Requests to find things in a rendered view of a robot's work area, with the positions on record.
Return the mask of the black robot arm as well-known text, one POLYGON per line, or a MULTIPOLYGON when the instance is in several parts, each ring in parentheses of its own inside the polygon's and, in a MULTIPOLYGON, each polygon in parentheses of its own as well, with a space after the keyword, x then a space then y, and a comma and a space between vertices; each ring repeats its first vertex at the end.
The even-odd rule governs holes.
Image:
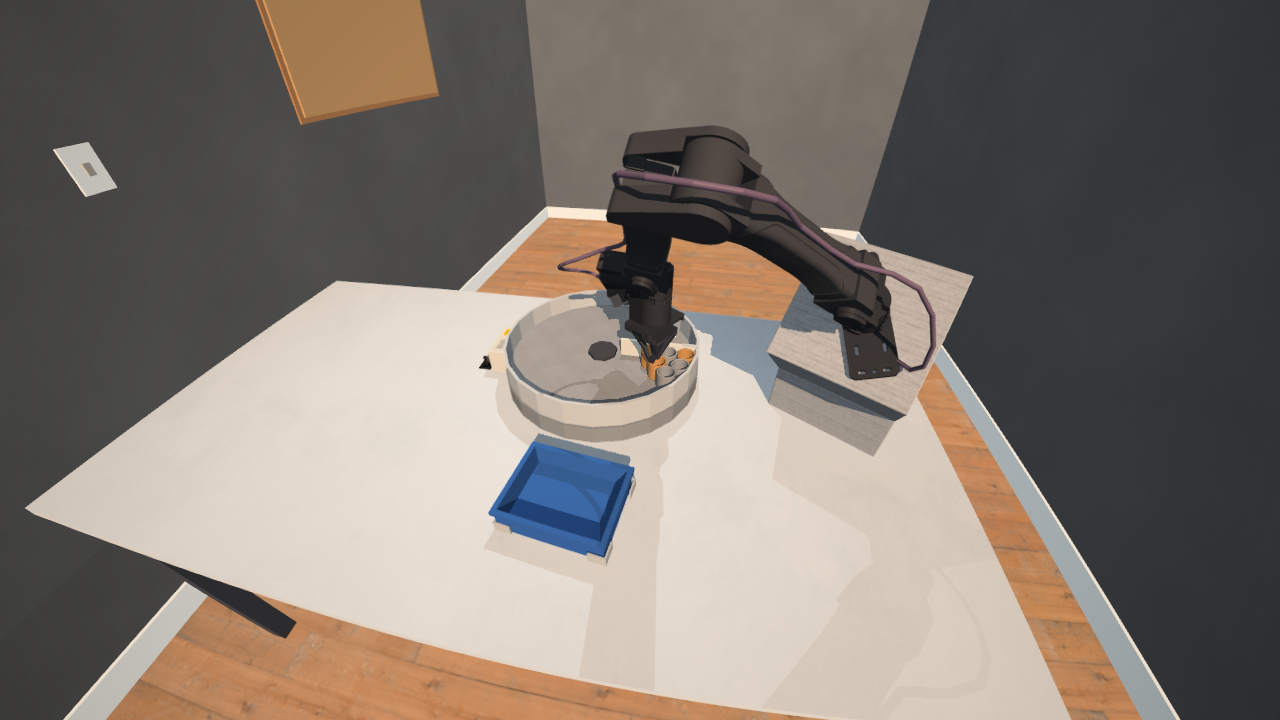
POLYGON ((628 136, 622 161, 626 170, 774 195, 829 246, 794 225, 787 214, 771 202, 623 178, 612 192, 605 220, 626 225, 627 249, 626 252, 600 252, 596 264, 599 279, 607 284, 607 296, 613 306, 628 305, 628 319, 644 325, 645 301, 640 293, 652 302, 672 295, 675 266, 667 263, 672 238, 703 245, 728 240, 788 272, 806 286, 814 296, 813 304, 833 314, 833 320, 844 327, 852 380, 899 375, 886 275, 850 266, 832 249, 856 263, 884 268, 879 255, 838 242, 792 208, 762 176, 762 164, 749 156, 749 151, 748 141, 733 129, 698 126, 635 132, 628 136), (675 167, 658 161, 678 167, 678 176, 675 167), (886 343, 887 352, 882 343, 886 343), (854 347, 858 347, 859 355, 854 347))

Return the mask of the beige round turntable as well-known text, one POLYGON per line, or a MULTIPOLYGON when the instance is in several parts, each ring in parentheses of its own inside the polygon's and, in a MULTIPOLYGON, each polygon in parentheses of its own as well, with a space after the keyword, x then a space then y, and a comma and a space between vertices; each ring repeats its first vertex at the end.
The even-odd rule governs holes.
POLYGON ((593 443, 644 436, 689 405, 699 337, 687 316, 673 324, 678 329, 668 347, 691 348, 695 356, 672 384, 657 389, 641 366, 643 347, 625 331, 627 320, 628 305, 614 307, 607 290, 566 293, 506 327, 479 368, 507 373, 512 400, 541 430, 593 443))

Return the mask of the blue open crate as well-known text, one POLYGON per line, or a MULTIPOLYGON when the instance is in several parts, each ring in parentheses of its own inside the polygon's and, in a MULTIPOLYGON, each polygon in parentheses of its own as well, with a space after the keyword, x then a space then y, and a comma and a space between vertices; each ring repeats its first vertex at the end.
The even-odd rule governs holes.
POLYGON ((488 514, 520 536, 604 559, 634 470, 532 441, 488 514))

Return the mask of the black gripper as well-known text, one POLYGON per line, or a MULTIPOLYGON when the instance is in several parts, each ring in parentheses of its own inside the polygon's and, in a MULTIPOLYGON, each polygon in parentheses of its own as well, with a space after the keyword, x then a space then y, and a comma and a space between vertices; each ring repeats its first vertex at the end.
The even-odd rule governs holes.
POLYGON ((664 300, 655 300, 655 302, 652 302, 652 299, 644 297, 643 293, 640 293, 640 297, 645 301, 644 325, 628 319, 625 322, 625 331, 632 332, 637 343, 643 347, 646 361, 653 364, 660 359, 671 341, 675 340, 677 327, 673 324, 680 320, 684 322, 684 313, 671 307, 672 295, 664 300), (650 345, 652 355, 646 343, 650 345))

